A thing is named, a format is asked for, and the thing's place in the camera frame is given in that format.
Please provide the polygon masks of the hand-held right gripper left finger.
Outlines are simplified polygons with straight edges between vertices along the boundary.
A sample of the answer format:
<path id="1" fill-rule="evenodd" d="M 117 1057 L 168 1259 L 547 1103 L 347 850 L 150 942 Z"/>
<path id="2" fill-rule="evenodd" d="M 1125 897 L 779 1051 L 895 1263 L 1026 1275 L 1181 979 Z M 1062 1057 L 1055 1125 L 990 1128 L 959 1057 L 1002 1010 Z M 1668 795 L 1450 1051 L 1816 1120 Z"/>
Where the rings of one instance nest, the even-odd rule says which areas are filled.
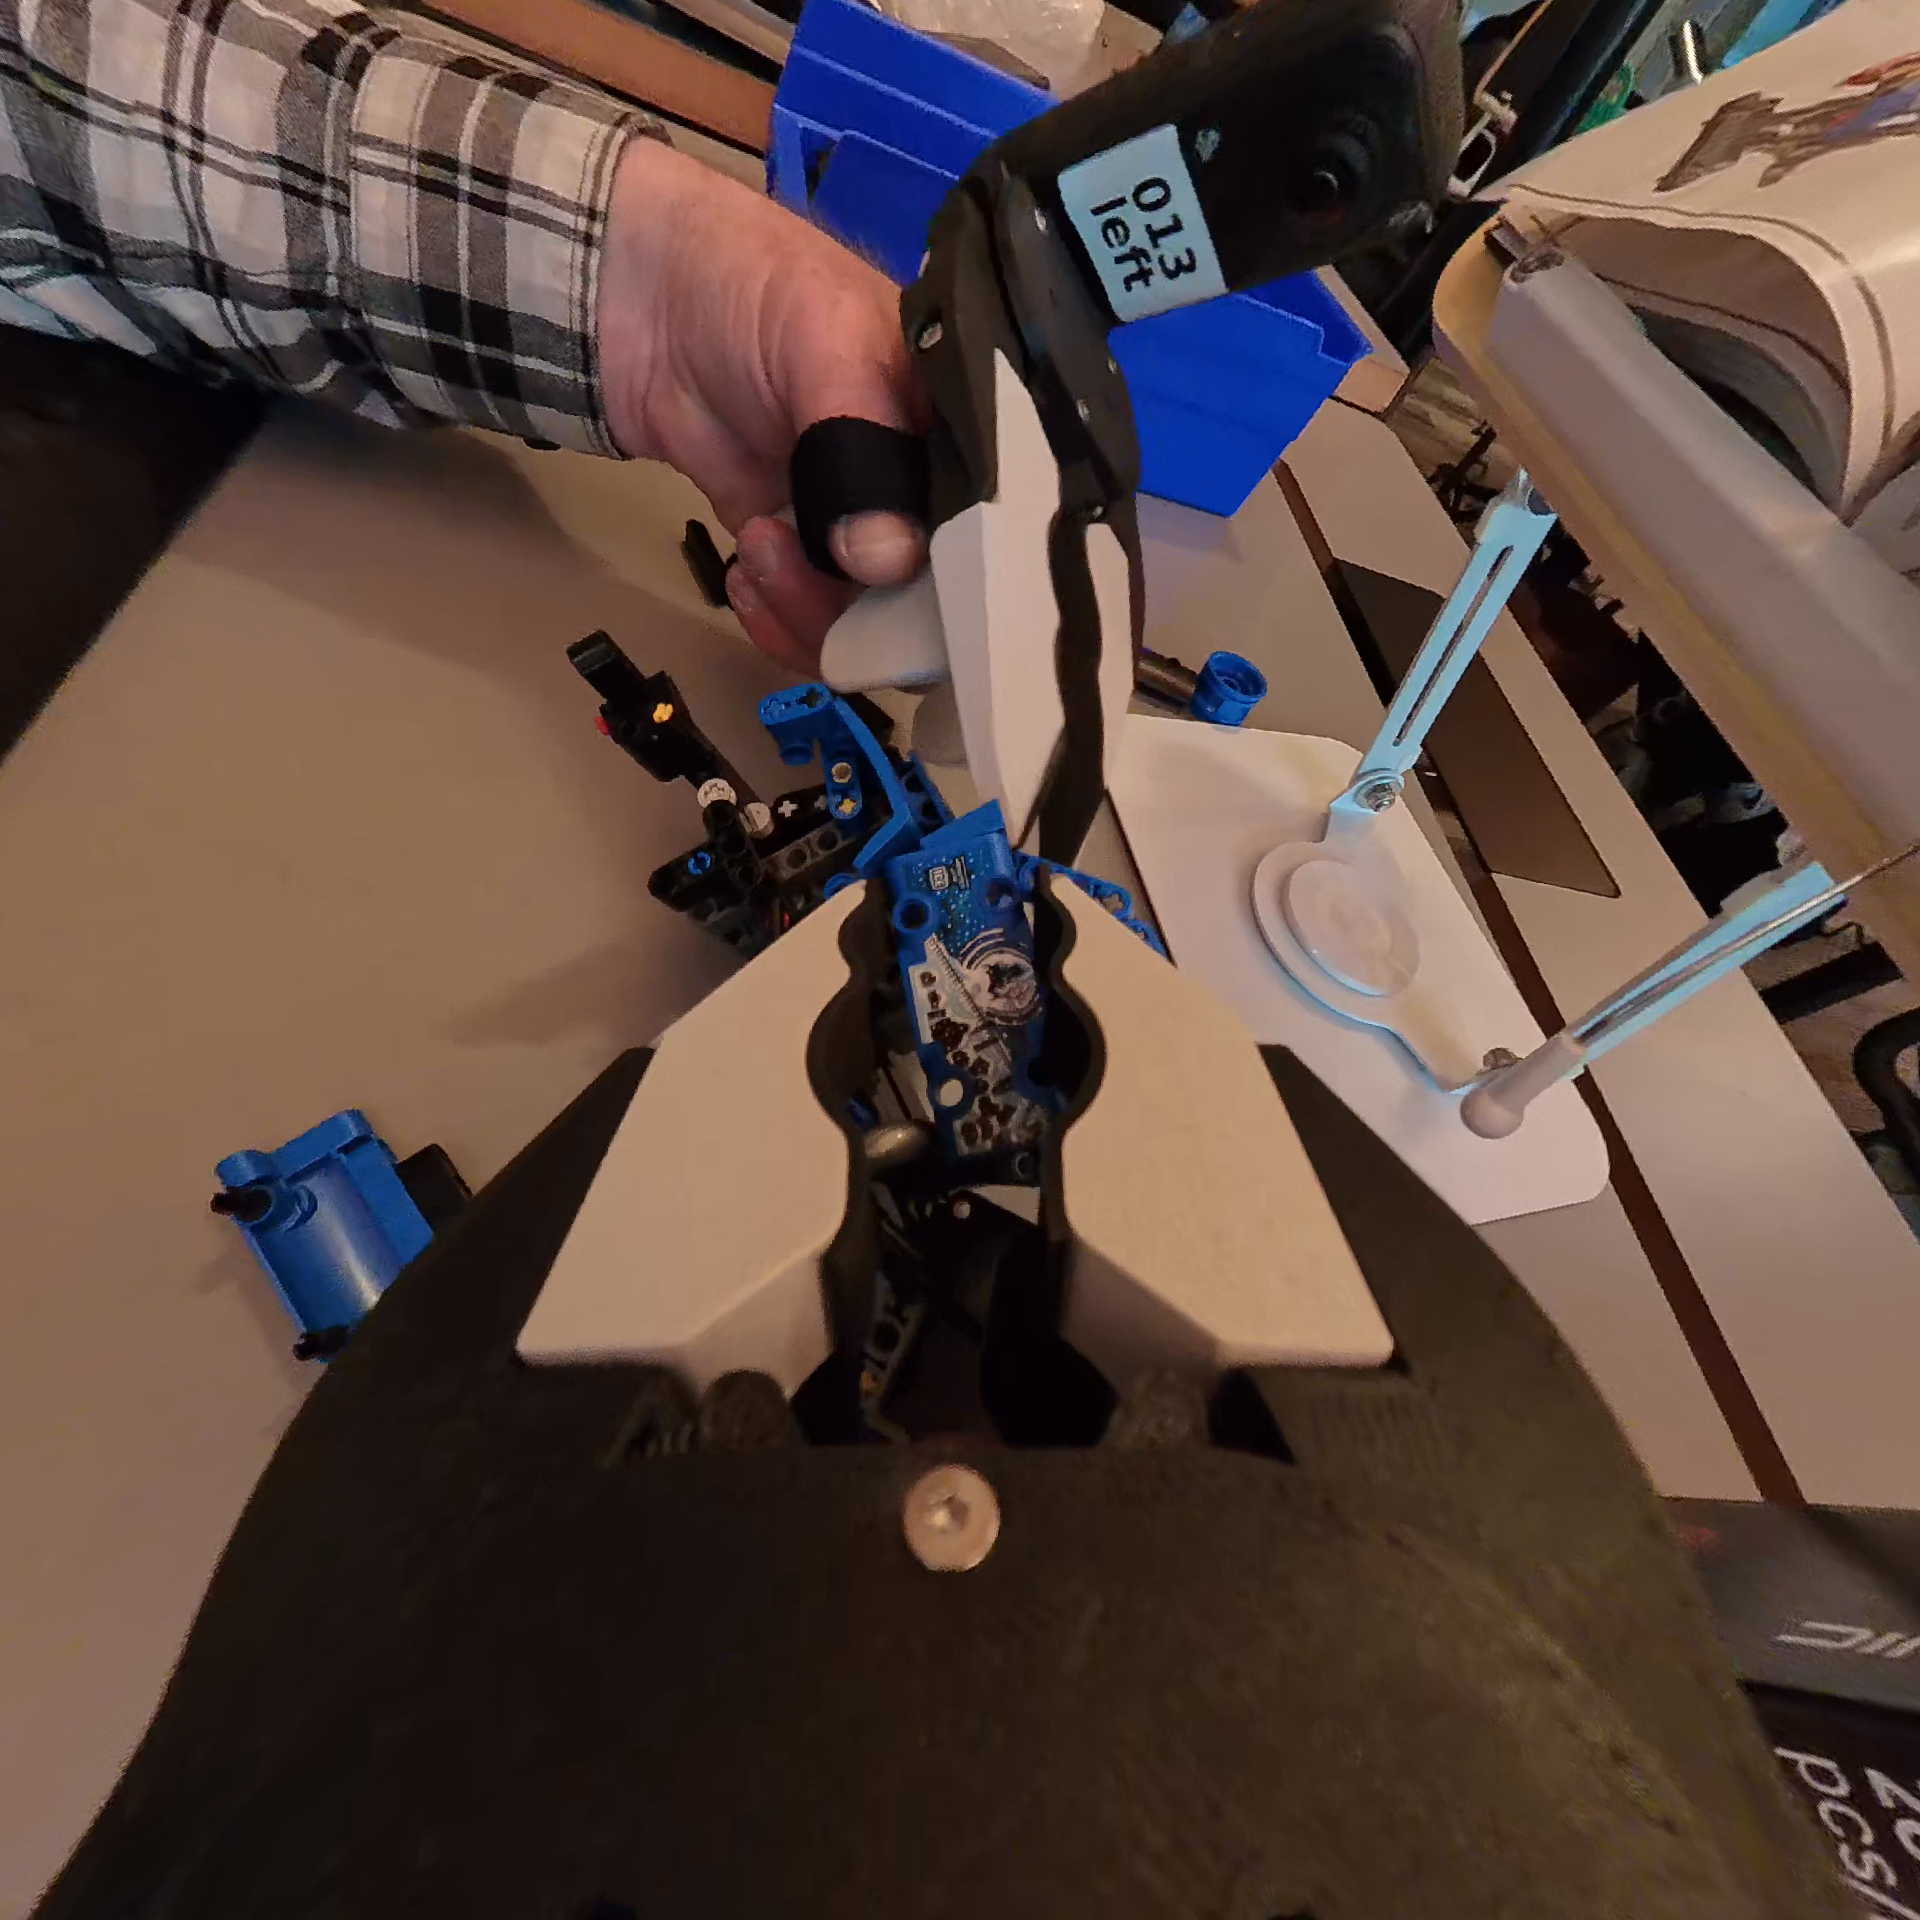
<path id="1" fill-rule="evenodd" d="M 823 1257 L 847 1142 L 812 1029 L 850 981 L 862 882 L 667 1026 L 518 1334 L 528 1363 L 810 1376 L 829 1354 Z"/>

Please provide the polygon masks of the toy truck model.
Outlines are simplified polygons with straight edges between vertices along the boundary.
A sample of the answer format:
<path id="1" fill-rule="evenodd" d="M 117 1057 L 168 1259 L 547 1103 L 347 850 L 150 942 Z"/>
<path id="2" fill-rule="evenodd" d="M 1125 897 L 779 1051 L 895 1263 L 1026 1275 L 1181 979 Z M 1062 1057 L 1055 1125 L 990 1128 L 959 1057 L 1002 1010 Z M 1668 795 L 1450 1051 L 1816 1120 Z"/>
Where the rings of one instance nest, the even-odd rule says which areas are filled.
<path id="1" fill-rule="evenodd" d="M 867 882 L 892 960 L 870 1008 L 880 1063 L 847 1117 L 878 1161 L 880 1273 L 856 1361 L 855 1434 L 903 1440 L 903 1376 L 926 1334 L 978 1349 L 992 1272 L 1015 1235 L 986 1187 L 1035 1189 L 1062 1095 L 1039 1073 L 1044 990 L 1029 910 L 1039 875 L 1079 886 L 1154 954 L 1125 890 L 1020 853 L 994 803 L 954 814 L 870 701 L 810 681 L 758 702 L 781 763 L 812 775 L 764 800 L 664 673 L 594 631 L 567 650 L 596 727 L 648 777 L 690 789 L 696 847 L 651 872 L 654 901 L 751 960 Z"/>

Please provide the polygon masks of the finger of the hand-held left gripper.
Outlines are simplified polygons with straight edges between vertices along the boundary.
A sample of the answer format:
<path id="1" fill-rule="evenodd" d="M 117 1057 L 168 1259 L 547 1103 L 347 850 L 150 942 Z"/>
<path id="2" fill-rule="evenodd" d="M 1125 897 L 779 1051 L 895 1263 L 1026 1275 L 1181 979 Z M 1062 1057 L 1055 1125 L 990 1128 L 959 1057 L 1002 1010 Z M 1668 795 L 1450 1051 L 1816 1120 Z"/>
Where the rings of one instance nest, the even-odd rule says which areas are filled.
<path id="1" fill-rule="evenodd" d="M 1135 693 L 1144 579 L 1135 504 L 1062 511 L 1046 536 L 1058 606 L 1053 680 L 1062 731 L 1035 809 L 1035 850 L 1071 866 L 1108 792 L 1108 759 Z"/>
<path id="2" fill-rule="evenodd" d="M 930 542 L 930 571 L 958 736 L 976 795 L 998 806 L 1024 850 L 1079 850 L 1068 803 L 1064 698 L 1058 667 L 1061 605 L 1050 542 L 1062 474 L 1039 408 L 1012 367 L 992 369 L 994 482 Z"/>

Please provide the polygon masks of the person's left forearm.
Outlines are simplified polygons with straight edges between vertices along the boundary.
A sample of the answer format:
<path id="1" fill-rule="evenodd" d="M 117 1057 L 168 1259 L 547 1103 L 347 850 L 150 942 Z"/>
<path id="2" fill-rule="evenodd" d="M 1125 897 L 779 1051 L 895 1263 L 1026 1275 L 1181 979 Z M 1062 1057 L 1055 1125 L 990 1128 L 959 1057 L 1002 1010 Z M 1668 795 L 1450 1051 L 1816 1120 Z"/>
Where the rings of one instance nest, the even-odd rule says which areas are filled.
<path id="1" fill-rule="evenodd" d="M 618 455 L 604 93 L 370 6 L 2 7 L 2 319 L 380 425 Z"/>

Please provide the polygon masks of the white book stand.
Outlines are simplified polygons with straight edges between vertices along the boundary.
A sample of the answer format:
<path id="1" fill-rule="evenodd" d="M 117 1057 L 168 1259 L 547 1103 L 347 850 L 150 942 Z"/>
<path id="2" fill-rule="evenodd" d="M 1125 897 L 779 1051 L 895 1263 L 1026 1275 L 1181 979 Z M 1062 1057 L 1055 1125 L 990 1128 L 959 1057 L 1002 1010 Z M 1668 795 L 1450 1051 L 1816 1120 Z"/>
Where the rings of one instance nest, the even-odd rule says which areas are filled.
<path id="1" fill-rule="evenodd" d="M 1552 528 L 1519 471 L 1479 522 L 1376 738 L 1131 715 L 1112 803 L 1173 960 L 1295 1051 L 1472 1226 L 1581 1206 L 1608 1152 L 1575 1077 L 1915 847 L 1915 585 L 1664 359 L 1560 245 L 1499 224 L 1492 371 L 1647 560 L 1854 779 L 1875 855 L 1800 855 L 1547 1033 L 1408 814 L 1410 771 Z"/>

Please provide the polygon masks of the open instruction booklet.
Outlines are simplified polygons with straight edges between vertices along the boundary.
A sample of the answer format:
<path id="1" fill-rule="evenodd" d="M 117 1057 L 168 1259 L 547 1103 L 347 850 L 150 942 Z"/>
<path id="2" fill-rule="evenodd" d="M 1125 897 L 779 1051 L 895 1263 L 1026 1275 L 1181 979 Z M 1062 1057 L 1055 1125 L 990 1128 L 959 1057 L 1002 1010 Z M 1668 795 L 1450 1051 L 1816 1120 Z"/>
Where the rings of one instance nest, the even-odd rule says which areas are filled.
<path id="1" fill-rule="evenodd" d="M 1918 581 L 1918 6 L 1854 3 L 1509 176 L 1695 385 Z"/>

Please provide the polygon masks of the person's left hand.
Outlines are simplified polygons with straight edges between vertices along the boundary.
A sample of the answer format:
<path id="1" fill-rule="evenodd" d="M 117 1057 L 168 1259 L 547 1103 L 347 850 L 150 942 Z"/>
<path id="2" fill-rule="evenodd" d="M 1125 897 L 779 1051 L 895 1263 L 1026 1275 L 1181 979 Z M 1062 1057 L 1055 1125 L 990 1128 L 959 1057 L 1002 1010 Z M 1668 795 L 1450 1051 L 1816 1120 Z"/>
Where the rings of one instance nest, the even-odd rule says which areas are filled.
<path id="1" fill-rule="evenodd" d="M 903 585 L 926 563 L 915 519 L 874 512 L 832 531 L 835 579 L 783 519 L 803 431 L 923 431 L 898 291 L 748 185 L 638 137 L 614 169 L 596 350 L 618 450 L 703 495 L 735 545 L 726 597 L 742 631 L 814 680 L 856 591 Z"/>

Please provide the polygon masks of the black toy set box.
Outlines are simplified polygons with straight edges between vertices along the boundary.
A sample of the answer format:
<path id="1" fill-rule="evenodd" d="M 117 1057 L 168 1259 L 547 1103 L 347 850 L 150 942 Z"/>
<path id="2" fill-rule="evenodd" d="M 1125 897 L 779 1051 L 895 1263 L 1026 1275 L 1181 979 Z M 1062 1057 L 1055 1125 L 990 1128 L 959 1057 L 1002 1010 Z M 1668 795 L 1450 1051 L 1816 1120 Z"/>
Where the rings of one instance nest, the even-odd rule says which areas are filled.
<path id="1" fill-rule="evenodd" d="M 1789 1791 L 1862 1917 L 1918 1917 L 1918 1515 L 1671 1498 Z"/>

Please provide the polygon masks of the grey desk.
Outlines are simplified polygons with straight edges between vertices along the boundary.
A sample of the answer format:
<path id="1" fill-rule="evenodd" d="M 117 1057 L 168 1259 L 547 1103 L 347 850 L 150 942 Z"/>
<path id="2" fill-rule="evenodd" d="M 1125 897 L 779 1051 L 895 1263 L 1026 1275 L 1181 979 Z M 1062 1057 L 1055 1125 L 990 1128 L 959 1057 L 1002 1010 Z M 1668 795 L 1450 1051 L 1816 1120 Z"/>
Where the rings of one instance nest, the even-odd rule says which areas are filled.
<path id="1" fill-rule="evenodd" d="M 560 642 L 766 671 L 464 433 L 274 418 L 4 762 L 4 1917 L 1840 1917 L 1578 1361 L 1301 1063 L 1395 1342 L 1187 1432 L 670 1445 L 515 1357 L 651 1063 Z M 331 1361 L 214 1169 L 469 1208 Z"/>

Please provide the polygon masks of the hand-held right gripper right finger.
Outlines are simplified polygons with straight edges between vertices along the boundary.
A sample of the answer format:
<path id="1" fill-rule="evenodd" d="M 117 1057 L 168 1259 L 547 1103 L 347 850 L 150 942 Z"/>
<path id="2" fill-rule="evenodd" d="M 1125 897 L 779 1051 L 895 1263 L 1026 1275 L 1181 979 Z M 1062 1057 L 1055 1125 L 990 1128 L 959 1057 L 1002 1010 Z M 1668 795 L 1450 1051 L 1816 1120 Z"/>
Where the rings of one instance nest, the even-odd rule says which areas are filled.
<path id="1" fill-rule="evenodd" d="M 1101 1374 L 1376 1370 L 1386 1319 L 1262 1049 L 1082 887 L 1064 994 L 1094 1033 L 1061 1135 L 1062 1335 Z"/>

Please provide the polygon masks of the blue storage bin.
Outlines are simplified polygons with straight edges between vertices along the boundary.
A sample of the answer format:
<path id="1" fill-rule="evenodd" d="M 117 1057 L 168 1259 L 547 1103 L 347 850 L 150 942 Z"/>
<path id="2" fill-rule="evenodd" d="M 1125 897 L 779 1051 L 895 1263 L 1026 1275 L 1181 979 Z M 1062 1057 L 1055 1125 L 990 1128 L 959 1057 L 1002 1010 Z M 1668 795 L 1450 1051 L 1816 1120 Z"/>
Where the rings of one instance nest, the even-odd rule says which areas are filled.
<path id="1" fill-rule="evenodd" d="M 1051 106 L 1010 70 L 875 7 L 812 3 L 774 89 L 766 187 L 898 286 L 959 174 Z M 1317 278 L 1120 328 L 1142 493 L 1234 517 L 1370 344 Z"/>

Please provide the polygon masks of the blue panel piece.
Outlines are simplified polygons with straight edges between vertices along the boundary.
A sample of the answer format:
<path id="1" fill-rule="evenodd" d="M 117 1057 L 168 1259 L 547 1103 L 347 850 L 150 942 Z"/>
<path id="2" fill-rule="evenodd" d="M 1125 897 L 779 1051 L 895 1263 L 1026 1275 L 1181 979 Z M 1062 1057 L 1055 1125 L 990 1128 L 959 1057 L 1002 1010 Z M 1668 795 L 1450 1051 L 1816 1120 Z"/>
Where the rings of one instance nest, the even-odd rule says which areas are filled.
<path id="1" fill-rule="evenodd" d="M 274 1150 L 214 1166 L 228 1218 L 294 1325 L 298 1361 L 331 1361 L 474 1192 L 439 1144 L 395 1158 L 373 1120 L 336 1111 Z"/>

